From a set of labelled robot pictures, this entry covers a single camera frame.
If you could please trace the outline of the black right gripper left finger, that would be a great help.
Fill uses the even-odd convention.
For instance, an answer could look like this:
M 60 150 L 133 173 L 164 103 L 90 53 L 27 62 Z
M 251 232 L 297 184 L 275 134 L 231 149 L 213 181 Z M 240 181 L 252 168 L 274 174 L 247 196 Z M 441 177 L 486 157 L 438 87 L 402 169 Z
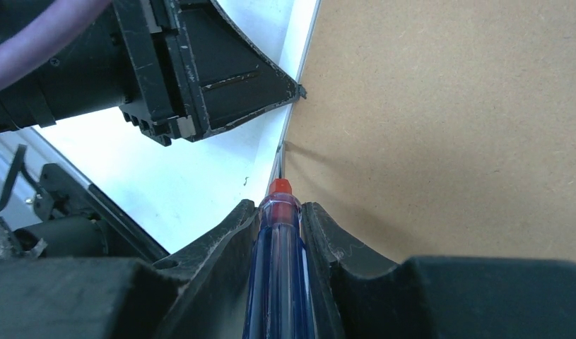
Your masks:
M 253 202 L 157 263 L 0 258 L 0 338 L 240 338 Z

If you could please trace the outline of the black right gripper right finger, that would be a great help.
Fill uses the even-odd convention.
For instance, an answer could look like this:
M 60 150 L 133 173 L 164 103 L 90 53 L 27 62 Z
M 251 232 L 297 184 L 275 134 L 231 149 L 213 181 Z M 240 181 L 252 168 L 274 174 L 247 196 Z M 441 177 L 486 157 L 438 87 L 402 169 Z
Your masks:
M 318 338 L 576 338 L 576 263 L 413 256 L 394 262 L 302 207 Z

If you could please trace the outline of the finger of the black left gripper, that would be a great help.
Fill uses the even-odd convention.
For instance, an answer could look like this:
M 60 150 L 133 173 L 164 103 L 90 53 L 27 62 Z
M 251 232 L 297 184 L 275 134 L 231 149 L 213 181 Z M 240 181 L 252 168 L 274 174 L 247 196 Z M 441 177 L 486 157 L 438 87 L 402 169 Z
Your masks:
M 277 108 L 282 69 L 216 1 L 167 1 L 174 138 L 199 141 Z

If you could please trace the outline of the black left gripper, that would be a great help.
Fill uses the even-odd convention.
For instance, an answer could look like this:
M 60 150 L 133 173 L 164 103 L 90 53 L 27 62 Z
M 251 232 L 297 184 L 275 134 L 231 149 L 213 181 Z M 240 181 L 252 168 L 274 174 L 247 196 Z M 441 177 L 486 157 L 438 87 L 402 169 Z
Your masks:
M 0 91 L 0 133 L 117 107 L 161 145 L 192 140 L 194 116 L 168 54 L 172 1 L 113 1 L 61 51 Z

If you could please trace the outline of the blue red screwdriver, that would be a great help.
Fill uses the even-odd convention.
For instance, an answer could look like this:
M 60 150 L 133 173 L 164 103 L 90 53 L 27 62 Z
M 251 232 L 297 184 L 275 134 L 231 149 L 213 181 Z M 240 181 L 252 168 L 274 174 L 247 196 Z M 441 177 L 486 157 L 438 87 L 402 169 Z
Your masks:
M 302 204 L 285 178 L 286 147 L 278 175 L 259 204 L 252 247 L 243 338 L 315 338 L 315 324 L 302 238 Z

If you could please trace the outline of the white picture frame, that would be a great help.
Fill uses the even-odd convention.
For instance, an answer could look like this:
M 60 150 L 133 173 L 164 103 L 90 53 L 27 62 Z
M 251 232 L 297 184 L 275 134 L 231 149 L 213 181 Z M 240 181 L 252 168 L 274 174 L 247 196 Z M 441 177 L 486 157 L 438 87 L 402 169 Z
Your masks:
M 284 139 L 293 111 L 293 103 L 305 98 L 307 91 L 301 83 L 312 34 L 319 12 L 320 1 L 291 1 L 291 12 L 286 27 L 278 66 L 283 71 L 281 101 L 267 114 L 267 145 L 271 156 L 269 173 L 263 180 L 263 191 L 277 177 L 283 176 Z

